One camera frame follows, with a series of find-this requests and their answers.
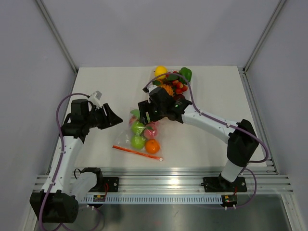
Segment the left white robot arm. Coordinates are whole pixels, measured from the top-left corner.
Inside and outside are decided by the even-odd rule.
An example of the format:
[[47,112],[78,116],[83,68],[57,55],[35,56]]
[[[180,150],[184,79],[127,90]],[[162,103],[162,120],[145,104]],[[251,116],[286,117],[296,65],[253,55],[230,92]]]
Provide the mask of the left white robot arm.
[[71,112],[59,127],[60,149],[50,173],[39,192],[30,196],[30,204],[40,224],[73,223],[81,200],[91,191],[107,191],[109,186],[101,170],[86,167],[71,183],[75,161],[90,129],[100,130],[122,123],[109,104],[95,100],[77,99],[71,102]]

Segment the pink peach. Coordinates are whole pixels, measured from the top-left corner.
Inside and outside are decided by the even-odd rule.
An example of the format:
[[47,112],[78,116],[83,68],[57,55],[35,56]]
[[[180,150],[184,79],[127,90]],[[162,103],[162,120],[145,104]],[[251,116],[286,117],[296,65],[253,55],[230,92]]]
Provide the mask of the pink peach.
[[145,126],[143,135],[146,139],[154,139],[158,135],[158,122],[151,122]]

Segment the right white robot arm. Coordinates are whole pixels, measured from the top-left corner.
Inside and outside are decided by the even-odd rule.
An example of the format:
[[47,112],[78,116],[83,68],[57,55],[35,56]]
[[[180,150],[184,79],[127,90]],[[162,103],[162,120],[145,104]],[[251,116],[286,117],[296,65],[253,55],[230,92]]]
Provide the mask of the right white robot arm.
[[223,191],[233,188],[240,172],[248,165],[258,147],[252,124],[245,119],[234,122],[212,114],[207,115],[193,102],[186,99],[175,100],[164,88],[156,85],[149,85],[143,91],[149,97],[138,103],[140,121],[143,124],[167,118],[200,128],[226,143],[227,163],[217,177],[214,188]]

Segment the clear zip top bag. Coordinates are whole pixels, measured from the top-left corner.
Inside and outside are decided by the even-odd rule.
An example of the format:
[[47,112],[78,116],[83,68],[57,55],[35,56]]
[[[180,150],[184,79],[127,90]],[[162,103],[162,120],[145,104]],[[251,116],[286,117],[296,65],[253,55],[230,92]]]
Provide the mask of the clear zip top bag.
[[159,122],[140,121],[140,111],[132,109],[128,128],[116,138],[112,148],[130,154],[141,155],[150,159],[163,161],[161,149],[161,125]]

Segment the green lime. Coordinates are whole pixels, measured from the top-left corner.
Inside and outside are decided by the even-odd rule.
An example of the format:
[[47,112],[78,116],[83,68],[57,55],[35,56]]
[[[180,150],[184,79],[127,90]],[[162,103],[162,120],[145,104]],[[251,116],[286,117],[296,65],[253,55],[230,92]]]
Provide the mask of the green lime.
[[145,129],[145,125],[139,121],[135,121],[132,123],[130,129],[135,135],[141,135]]

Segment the green apple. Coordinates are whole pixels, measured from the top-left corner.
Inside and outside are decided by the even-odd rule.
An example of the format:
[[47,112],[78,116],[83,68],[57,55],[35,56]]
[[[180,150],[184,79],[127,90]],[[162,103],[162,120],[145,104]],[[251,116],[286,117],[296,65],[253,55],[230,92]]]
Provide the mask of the green apple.
[[133,148],[141,150],[146,143],[146,138],[140,135],[133,135],[130,140],[130,144]]

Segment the orange fruit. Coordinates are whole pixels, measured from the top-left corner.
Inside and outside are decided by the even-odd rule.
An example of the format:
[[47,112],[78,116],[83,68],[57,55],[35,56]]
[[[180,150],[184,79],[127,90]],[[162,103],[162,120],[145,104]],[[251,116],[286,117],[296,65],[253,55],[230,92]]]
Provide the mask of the orange fruit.
[[160,151],[160,144],[157,140],[151,139],[145,143],[145,150],[149,154],[156,154]]

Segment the green cucumber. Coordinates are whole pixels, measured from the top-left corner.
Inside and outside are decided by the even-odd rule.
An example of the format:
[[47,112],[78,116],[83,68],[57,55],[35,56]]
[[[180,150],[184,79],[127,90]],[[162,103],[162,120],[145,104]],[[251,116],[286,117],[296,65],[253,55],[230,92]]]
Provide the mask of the green cucumber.
[[139,109],[133,109],[133,110],[130,111],[130,113],[131,113],[135,118],[137,118],[137,119],[140,118],[140,111],[139,111]]

